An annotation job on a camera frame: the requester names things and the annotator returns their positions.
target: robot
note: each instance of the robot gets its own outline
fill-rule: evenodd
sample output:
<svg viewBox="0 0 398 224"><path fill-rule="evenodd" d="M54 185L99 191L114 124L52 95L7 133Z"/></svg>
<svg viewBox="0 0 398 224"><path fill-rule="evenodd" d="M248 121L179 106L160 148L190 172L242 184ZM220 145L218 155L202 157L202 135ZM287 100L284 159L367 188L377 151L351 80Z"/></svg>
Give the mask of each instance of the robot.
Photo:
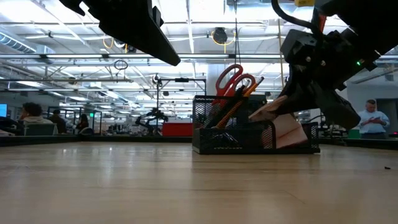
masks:
<svg viewBox="0 0 398 224"><path fill-rule="evenodd" d="M148 118L147 122L142 123L141 120L143 118L146 118L146 117L152 117L152 118ZM151 112L149 112L147 114L144 114L144 115L141 115L140 117L138 117L136 119L136 124L147 128L147 130L148 130L147 135L148 136L160 135L160 129L157 128L157 127L154 128L153 126L151 126L149 124L151 121L156 120L156 119L162 119L164 122L168 122L169 121L169 118L166 115L164 115L164 113L161 112L161 110L158 110L157 108L153 108Z"/></svg>
<svg viewBox="0 0 398 224"><path fill-rule="evenodd" d="M151 0L60 1L81 15L85 12L79 4L86 3L89 12L100 21L99 27L108 35L171 65L180 63L160 30L163 20L159 10L152 8ZM287 15L278 0L271 0L271 4L281 18L312 32L291 30L282 45L285 61L290 64L290 76L280 94L287 96L287 100L275 115L320 108L335 124L346 129L355 127L359 116L335 90L344 90L344 82L362 69L375 69L374 61L398 45L394 35L398 26L393 25L398 1L316 0L312 22ZM349 28L342 33L334 31L324 35L324 18L334 15Z"/></svg>

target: red box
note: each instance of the red box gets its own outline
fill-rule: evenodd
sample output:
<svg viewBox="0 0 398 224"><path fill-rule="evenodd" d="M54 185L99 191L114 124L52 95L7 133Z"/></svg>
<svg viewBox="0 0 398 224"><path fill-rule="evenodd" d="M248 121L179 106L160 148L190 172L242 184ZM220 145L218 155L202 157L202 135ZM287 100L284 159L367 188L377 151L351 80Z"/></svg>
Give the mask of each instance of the red box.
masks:
<svg viewBox="0 0 398 224"><path fill-rule="evenodd" d="M163 136L183 136L192 137L192 123L163 123Z"/></svg>

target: person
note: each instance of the person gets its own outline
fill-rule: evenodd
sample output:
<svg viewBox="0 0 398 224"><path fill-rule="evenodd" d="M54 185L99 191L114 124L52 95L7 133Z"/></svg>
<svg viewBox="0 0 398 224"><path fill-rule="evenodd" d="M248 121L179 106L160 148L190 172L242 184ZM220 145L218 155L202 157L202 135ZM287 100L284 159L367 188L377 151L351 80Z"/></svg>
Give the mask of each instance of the person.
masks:
<svg viewBox="0 0 398 224"><path fill-rule="evenodd" d="M388 117L381 111L376 111L376 101L368 100L366 109L358 113L361 117L359 133L362 139L386 139L386 130L390 125Z"/></svg>
<svg viewBox="0 0 398 224"><path fill-rule="evenodd" d="M49 118L49 120L52 121L54 124L57 124L59 134L65 134L67 132L67 123L64 119L62 119L61 111L54 110L52 113L53 115Z"/></svg>
<svg viewBox="0 0 398 224"><path fill-rule="evenodd" d="M79 132L85 128L88 128L88 118L86 114L82 114L80 116L79 123L76 126L76 129L79 130Z"/></svg>
<svg viewBox="0 0 398 224"><path fill-rule="evenodd" d="M22 114L19 118L28 124L52 124L50 120L42 117L42 107L36 103L24 103L22 105Z"/></svg>

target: scissor handle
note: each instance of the scissor handle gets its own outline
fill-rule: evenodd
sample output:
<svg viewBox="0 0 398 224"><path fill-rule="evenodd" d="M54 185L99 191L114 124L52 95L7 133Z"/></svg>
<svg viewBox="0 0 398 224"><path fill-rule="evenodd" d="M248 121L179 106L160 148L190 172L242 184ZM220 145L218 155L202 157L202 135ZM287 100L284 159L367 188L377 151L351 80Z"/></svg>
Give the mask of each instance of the scissor handle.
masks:
<svg viewBox="0 0 398 224"><path fill-rule="evenodd" d="M232 71L232 69L238 69L238 72L236 72L229 80L228 82L225 84L225 86L223 88L220 87L220 83L221 81L224 79L224 77L226 76L226 74L228 74L228 72ZM235 80L242 75L243 73L243 67L241 65L231 65L229 66L225 71L223 71L223 73L220 75L220 77L218 77L217 82L216 82L216 90L217 90L217 96L224 96L225 93L227 92L227 90L229 89L229 87L235 82Z"/></svg>
<svg viewBox="0 0 398 224"><path fill-rule="evenodd" d="M250 75L250 74L241 75L235 80L233 86L227 91L225 96L234 96L235 95L235 91L236 91L236 86L238 85L238 83L240 81L242 81L245 78L250 79L250 86L246 86L244 88L243 94L245 94L245 92L247 92L248 89L252 88L256 84L256 79L252 75Z"/></svg>

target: wooden table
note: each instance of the wooden table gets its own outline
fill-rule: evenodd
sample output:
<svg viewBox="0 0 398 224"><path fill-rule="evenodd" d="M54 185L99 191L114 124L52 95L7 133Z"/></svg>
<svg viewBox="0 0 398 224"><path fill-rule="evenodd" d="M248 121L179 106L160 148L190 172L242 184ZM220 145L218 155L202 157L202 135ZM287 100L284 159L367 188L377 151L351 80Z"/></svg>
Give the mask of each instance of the wooden table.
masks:
<svg viewBox="0 0 398 224"><path fill-rule="evenodd" d="M398 223L398 152L201 156L190 144L0 148L1 223Z"/></svg>

